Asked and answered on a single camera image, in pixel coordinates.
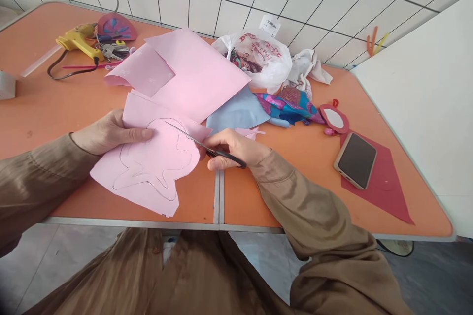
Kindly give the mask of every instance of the scissors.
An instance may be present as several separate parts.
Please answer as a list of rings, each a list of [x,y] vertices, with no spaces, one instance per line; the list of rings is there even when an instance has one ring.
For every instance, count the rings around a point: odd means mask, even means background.
[[[180,131],[181,133],[185,134],[187,137],[191,138],[192,140],[194,140],[197,144],[199,144],[201,147],[205,148],[207,150],[207,155],[209,155],[210,157],[214,158],[216,156],[223,156],[224,158],[228,158],[230,160],[233,160],[235,161],[236,163],[240,164],[240,166],[237,166],[238,168],[246,168],[246,162],[244,162],[243,160],[240,160],[239,158],[233,156],[232,154],[229,154],[229,153],[226,153],[224,151],[221,151],[221,150],[213,150],[207,146],[205,146],[204,144],[202,144],[200,141],[194,139],[193,137],[191,137],[189,134],[187,134],[186,132],[180,130],[178,127],[176,126],[173,126],[174,128],[176,128],[178,131]]]

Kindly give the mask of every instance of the gray floor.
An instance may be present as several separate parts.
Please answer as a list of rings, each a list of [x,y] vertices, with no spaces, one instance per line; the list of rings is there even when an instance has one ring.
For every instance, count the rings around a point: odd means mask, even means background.
[[[21,314],[49,294],[123,230],[117,227],[38,224],[0,259],[0,302]],[[303,264],[284,235],[231,233],[249,261],[286,302]],[[473,244],[416,243],[408,258],[386,254],[404,299],[417,314],[471,314]]]

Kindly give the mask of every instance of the brown sleeve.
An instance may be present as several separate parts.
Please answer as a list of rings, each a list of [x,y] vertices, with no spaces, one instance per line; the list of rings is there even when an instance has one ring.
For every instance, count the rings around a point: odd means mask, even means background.
[[[399,285],[344,203],[273,151],[251,168],[266,205],[299,259],[312,257],[291,286],[291,306],[314,314],[410,314]]]
[[[0,161],[0,257],[78,188],[98,160],[68,134]]]

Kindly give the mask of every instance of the gold phone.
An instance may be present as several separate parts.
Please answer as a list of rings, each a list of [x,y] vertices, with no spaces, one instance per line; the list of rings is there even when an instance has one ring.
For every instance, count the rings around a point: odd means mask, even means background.
[[[370,182],[376,148],[356,133],[350,133],[334,162],[334,168],[358,189]]]

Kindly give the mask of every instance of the phone screen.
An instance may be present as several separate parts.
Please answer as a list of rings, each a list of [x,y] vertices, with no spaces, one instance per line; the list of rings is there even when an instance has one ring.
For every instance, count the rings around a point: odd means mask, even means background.
[[[358,135],[352,134],[338,162],[338,167],[365,189],[375,158],[376,149]]]

